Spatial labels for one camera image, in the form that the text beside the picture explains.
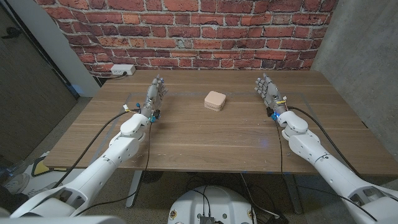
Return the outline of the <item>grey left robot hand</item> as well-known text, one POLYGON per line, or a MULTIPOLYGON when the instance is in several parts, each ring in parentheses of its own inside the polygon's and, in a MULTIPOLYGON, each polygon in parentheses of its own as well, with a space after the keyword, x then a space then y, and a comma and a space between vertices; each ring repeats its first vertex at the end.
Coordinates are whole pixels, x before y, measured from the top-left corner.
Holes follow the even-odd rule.
POLYGON ((147 90, 146 100, 142 106, 141 114, 149 118, 153 112, 159 110, 167 92, 168 89, 164 85, 164 79, 157 75, 147 90))

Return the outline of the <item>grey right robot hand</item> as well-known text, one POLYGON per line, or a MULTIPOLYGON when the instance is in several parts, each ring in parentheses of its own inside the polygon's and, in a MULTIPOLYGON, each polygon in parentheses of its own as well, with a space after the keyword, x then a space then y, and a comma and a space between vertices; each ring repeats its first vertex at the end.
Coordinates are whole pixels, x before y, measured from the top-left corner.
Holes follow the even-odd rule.
POLYGON ((277 118, 287 111, 287 97, 280 94, 277 86, 273 83, 267 73, 263 73, 263 77, 259 77, 255 83, 256 87, 254 90, 264 101, 267 115, 269 117, 277 118))

